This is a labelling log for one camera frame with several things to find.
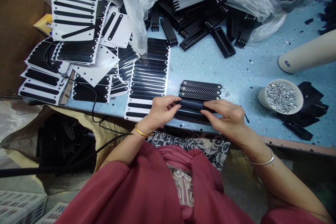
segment person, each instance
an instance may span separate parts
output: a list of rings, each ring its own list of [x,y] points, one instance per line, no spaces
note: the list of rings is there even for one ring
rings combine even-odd
[[[220,173],[200,150],[145,142],[174,117],[180,100],[154,98],[149,114],[109,154],[57,223],[253,223],[225,195]],[[262,224],[333,222],[314,193],[246,126],[241,106],[225,100],[204,106],[223,116],[201,110],[242,148],[269,194]]]

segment table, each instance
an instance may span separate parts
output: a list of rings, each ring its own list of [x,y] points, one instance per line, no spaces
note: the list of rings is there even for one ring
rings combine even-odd
[[[250,120],[250,126],[269,144],[336,155],[336,62],[297,74],[288,74],[278,67],[278,57],[316,37],[322,29],[318,13],[323,12],[324,4],[315,1],[311,6],[296,9],[286,17],[284,25],[271,37],[261,42],[249,42],[244,49],[236,48],[236,55],[225,59],[211,35],[206,36],[186,52],[180,47],[171,49],[168,94],[178,95],[184,79],[220,83],[223,85],[221,98],[241,105]],[[314,18],[309,25],[305,20]],[[165,38],[159,32],[148,32],[149,37]],[[179,43],[183,40],[177,35]],[[303,81],[324,94],[322,102],[329,105],[326,115],[306,129],[314,136],[304,141],[287,129],[274,113],[262,107],[258,91],[274,79],[287,79],[295,84]],[[127,94],[116,97],[109,104],[97,103],[95,112],[123,117]],[[67,106],[91,111],[92,102],[69,100]],[[218,133],[209,125],[190,123],[173,119],[166,125],[189,130]]]

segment white plastic crate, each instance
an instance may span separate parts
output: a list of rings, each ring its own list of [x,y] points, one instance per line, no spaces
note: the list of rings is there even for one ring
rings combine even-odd
[[[41,218],[46,202],[46,194],[0,190],[0,206],[26,210],[26,220],[23,222],[25,224],[33,224]]]
[[[9,206],[0,206],[1,224],[24,224],[26,222],[27,210]]]
[[[67,203],[58,202],[53,209],[51,209],[46,215],[42,217],[36,224],[52,224],[55,223],[58,217],[68,206]]]

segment silver bangle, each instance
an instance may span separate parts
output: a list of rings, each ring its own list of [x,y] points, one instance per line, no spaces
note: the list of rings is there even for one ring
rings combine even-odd
[[[268,164],[270,164],[270,163],[272,163],[273,161],[274,161],[274,153],[273,153],[273,151],[272,151],[272,149],[270,148],[270,147],[268,147],[269,148],[269,150],[271,151],[271,153],[272,153],[272,157],[271,157],[271,159],[269,160],[269,161],[267,161],[267,162],[265,162],[265,163],[254,163],[254,162],[252,162],[252,161],[250,161],[250,163],[251,164],[255,164],[255,165],[268,165]]]

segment woman's left hand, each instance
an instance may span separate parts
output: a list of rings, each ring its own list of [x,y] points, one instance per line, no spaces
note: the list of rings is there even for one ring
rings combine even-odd
[[[138,129],[144,134],[150,134],[169,122],[181,107],[176,102],[181,100],[181,97],[171,95],[155,97],[149,114],[138,123]]]

